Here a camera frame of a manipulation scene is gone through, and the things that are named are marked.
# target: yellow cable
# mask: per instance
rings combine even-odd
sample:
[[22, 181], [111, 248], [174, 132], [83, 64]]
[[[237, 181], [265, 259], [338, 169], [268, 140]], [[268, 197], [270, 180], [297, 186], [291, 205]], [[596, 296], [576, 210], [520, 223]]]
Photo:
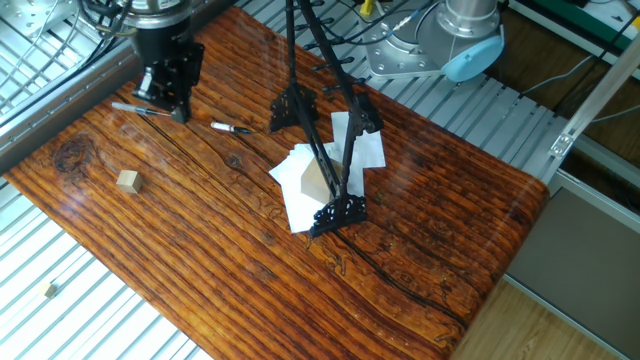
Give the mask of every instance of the yellow cable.
[[360, 7], [360, 14], [364, 16], [371, 16], [373, 12], [373, 2], [375, 0], [364, 0], [364, 4]]

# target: black metal frame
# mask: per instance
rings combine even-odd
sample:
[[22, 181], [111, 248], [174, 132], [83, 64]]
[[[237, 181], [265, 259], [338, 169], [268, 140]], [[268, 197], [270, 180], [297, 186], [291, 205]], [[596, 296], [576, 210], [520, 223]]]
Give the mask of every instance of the black metal frame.
[[[322, 175], [331, 191], [333, 196], [331, 202], [314, 216], [315, 222], [310, 229], [310, 233], [312, 237], [316, 237], [325, 232], [366, 220], [364, 197], [351, 195], [347, 192], [353, 147], [356, 137], [362, 135], [364, 130], [368, 133], [373, 133], [381, 130], [383, 124], [367, 93], [356, 94], [353, 89], [354, 84], [361, 84], [364, 79], [352, 82], [342, 69], [342, 64], [352, 62], [353, 58], [348, 57], [339, 60], [332, 48], [332, 45], [336, 44], [335, 39], [327, 39], [322, 29], [323, 25], [330, 24], [334, 20], [331, 18], [321, 20], [313, 11], [314, 6], [322, 5], [324, 2], [297, 0], [297, 3], [298, 5], [294, 6], [293, 0], [287, 0], [285, 7], [289, 51], [289, 86], [271, 104], [273, 114], [271, 116], [270, 130], [275, 132], [286, 126], [301, 125], [318, 161]], [[302, 12], [307, 24], [294, 25], [293, 12], [297, 10]], [[319, 48], [326, 61], [326, 64], [316, 66], [313, 70], [330, 69], [337, 82], [337, 85], [328, 86], [322, 91], [328, 93], [340, 90], [349, 107], [349, 125], [340, 177], [338, 177], [331, 165], [331, 159], [329, 159], [314, 125], [314, 121], [319, 118], [315, 106], [316, 94], [299, 85], [296, 77], [295, 31], [306, 29], [309, 29], [313, 34], [315, 43], [307, 44], [303, 48], [305, 50]]]

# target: white paper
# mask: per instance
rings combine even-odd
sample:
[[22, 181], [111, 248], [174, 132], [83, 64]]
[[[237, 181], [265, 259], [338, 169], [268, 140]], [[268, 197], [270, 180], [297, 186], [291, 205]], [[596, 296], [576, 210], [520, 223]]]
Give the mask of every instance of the white paper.
[[[632, 7], [640, 7], [640, 0], [631, 0], [629, 3]], [[629, 9], [624, 6], [622, 1], [592, 0], [585, 5], [582, 10], [602, 21], [615, 31], [620, 31], [632, 16]], [[633, 39], [638, 35], [638, 29], [632, 25], [629, 26], [622, 34], [629, 39]]]
[[[333, 140], [337, 144], [340, 154], [342, 154], [347, 138], [349, 113], [332, 113], [331, 125], [333, 126]], [[362, 133], [362, 136], [356, 138], [356, 142], [353, 146], [352, 163], [357, 163], [364, 169], [387, 166], [384, 159], [384, 149], [382, 147], [380, 131], [373, 134], [369, 134], [365, 131]]]
[[[348, 113], [333, 113], [331, 119], [335, 142], [324, 144], [324, 148], [329, 158], [342, 162]], [[269, 172], [282, 187], [292, 233], [308, 231], [313, 226], [313, 216], [326, 205], [300, 192], [302, 174], [313, 159], [309, 144], [296, 144], [289, 156]], [[363, 168], [384, 166], [386, 162], [380, 132], [363, 134], [355, 144], [347, 191], [356, 196], [364, 196]]]

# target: black pen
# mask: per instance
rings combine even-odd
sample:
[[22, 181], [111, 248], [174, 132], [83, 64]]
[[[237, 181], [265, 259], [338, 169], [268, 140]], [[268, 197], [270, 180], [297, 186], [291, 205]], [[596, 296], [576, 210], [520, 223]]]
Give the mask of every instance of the black pen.
[[215, 130], [220, 130], [220, 131], [226, 131], [226, 132], [230, 132], [232, 134], [238, 135], [238, 134], [244, 134], [244, 135], [250, 135], [253, 134], [253, 132], [247, 128], [243, 128], [240, 126], [233, 126], [233, 125], [229, 125], [229, 124], [223, 124], [223, 123], [218, 123], [218, 122], [212, 122], [211, 123], [211, 128], [215, 129]]

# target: wood grain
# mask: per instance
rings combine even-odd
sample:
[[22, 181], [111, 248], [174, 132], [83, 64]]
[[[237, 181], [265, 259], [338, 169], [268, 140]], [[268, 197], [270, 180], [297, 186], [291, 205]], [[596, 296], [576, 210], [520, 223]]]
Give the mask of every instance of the wood grain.
[[500, 281], [456, 350], [454, 360], [614, 360], [571, 325]]
[[[286, 41], [237, 8], [206, 46], [186, 126], [113, 112], [129, 83], [6, 178], [216, 359], [446, 359], [520, 248], [548, 193], [538, 180], [369, 89], [387, 168], [367, 170], [369, 221], [291, 235], [268, 171], [306, 142], [268, 134]], [[329, 73], [299, 49], [300, 82]], [[331, 139], [341, 97], [320, 96]], [[209, 122], [257, 133], [234, 137]], [[120, 169], [145, 179], [115, 185]]]

